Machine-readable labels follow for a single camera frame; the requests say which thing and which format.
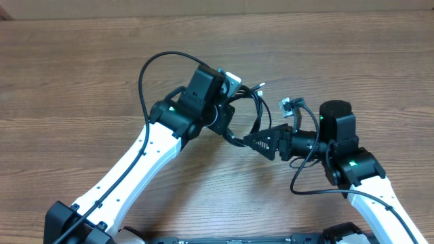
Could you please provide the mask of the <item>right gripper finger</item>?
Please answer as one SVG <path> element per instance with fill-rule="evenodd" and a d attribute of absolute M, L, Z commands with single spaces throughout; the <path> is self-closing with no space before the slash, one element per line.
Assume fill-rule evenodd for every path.
<path fill-rule="evenodd" d="M 278 148 L 278 140 L 278 131 L 262 131 L 245 136 L 243 138 L 243 143 L 260 153 L 268 160 L 273 161 L 275 159 L 275 152 Z"/>
<path fill-rule="evenodd" d="M 281 125 L 278 125 L 275 127 L 260 130 L 260 131 L 256 132 L 254 135 L 255 136 L 275 135 L 275 134 L 279 134 L 282 131 L 285 131 L 288 128 L 289 128 L 289 125 L 287 123 L 284 123 L 284 124 L 281 124 Z"/>

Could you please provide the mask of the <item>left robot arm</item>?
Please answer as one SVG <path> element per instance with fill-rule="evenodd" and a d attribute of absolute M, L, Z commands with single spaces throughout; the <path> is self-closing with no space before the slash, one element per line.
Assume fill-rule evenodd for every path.
<path fill-rule="evenodd" d="M 229 100 L 241 79 L 221 68 L 197 67 L 187 86 L 156 102 L 130 149 L 84 195 L 58 201 L 45 215 L 44 243 L 114 243 L 133 203 L 155 175 L 204 127 L 221 134 L 233 116 Z"/>

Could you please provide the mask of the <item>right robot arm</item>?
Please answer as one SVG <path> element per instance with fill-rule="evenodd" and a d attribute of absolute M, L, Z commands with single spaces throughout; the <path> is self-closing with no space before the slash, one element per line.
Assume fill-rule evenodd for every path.
<path fill-rule="evenodd" d="M 356 118 L 349 102 L 330 100 L 313 117 L 315 130 L 301 130 L 303 98 L 280 102 L 284 117 L 294 124 L 271 127 L 243 138 L 243 143 L 269 160 L 280 156 L 288 161 L 299 157 L 303 163 L 319 160 L 331 189 L 308 190 L 307 195 L 340 194 L 360 213 L 379 243 L 426 243 L 394 193 L 386 171 L 376 157 L 359 146 Z"/>

